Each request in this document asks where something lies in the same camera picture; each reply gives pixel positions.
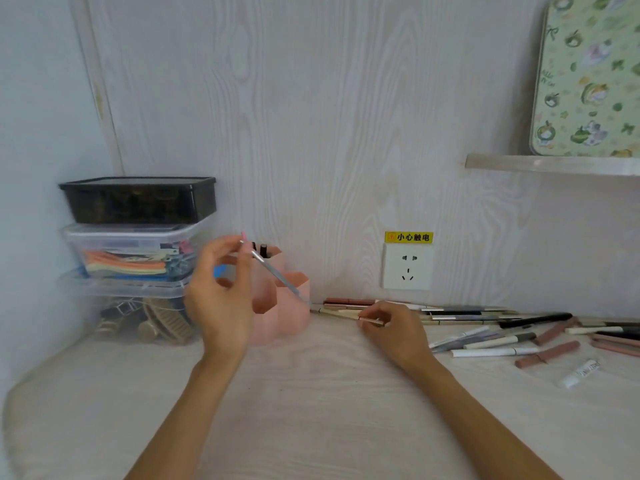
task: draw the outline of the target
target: white wall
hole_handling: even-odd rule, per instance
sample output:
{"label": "white wall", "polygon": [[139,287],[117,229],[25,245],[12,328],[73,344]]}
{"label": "white wall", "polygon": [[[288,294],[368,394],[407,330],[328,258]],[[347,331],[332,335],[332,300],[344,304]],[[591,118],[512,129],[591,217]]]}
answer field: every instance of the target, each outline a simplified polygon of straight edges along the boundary
{"label": "white wall", "polygon": [[56,287],[76,265],[58,233],[72,217],[56,183],[113,174],[67,0],[0,0],[0,155],[3,402],[84,330]]}
{"label": "white wall", "polygon": [[[640,179],[463,168],[527,151],[549,0],[89,1],[125,172],[217,177],[315,299],[640,313]],[[432,290],[380,288],[386,230]]]}

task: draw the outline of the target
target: desk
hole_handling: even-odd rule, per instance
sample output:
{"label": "desk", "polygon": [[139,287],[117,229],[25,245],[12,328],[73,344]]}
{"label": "desk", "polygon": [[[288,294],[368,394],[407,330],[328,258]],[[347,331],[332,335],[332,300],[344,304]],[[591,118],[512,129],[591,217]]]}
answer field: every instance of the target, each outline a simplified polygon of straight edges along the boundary
{"label": "desk", "polygon": [[[430,326],[432,340],[469,326]],[[574,339],[561,336],[551,345]],[[565,480],[629,480],[640,470],[640,359],[596,351],[521,371],[514,358],[438,355],[489,411]],[[6,444],[19,478],[121,479],[199,359],[185,347],[85,339],[7,398]],[[581,359],[603,368],[553,384]],[[412,383],[352,321],[313,317],[298,337],[251,349],[205,446],[200,479],[476,478]]]}

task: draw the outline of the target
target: wood grain wall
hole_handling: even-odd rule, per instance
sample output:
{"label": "wood grain wall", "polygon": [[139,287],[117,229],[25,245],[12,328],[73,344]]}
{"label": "wood grain wall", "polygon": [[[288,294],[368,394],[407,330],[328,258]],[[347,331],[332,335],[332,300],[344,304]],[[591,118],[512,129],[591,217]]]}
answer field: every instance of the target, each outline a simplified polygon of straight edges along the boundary
{"label": "wood grain wall", "polygon": [[[640,180],[463,168],[526,151],[548,0],[89,1],[126,174],[217,177],[314,298],[640,316]],[[385,230],[432,290],[380,288]]]}

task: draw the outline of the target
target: silver pen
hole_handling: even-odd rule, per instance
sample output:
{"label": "silver pen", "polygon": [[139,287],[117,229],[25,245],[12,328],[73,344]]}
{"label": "silver pen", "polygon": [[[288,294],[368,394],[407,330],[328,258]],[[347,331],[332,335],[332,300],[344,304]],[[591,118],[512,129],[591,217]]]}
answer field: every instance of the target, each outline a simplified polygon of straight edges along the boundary
{"label": "silver pen", "polygon": [[300,298],[302,301],[304,301],[308,306],[309,309],[311,308],[311,302],[305,298],[304,296],[302,296],[300,294],[300,291],[298,290],[298,288],[296,288],[295,286],[293,286],[276,268],[274,268],[272,265],[270,265],[267,261],[264,260],[264,258],[262,256],[260,256],[260,254],[258,254],[254,249],[251,249],[251,254],[254,258],[258,259],[258,261],[260,261],[260,264],[265,266],[265,268],[267,268],[267,271],[270,272],[272,275],[274,275],[279,281],[282,282],[282,284],[284,284],[284,286],[286,286],[287,288],[289,288],[291,290],[291,292],[296,295],[298,298]]}

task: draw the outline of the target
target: electrical outlet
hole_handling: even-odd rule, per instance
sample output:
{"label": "electrical outlet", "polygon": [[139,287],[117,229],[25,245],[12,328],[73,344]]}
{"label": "electrical outlet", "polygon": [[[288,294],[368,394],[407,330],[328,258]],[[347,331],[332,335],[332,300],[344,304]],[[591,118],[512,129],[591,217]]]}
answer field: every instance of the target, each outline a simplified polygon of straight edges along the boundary
{"label": "electrical outlet", "polygon": [[428,290],[433,274],[432,244],[385,244],[382,288]]}

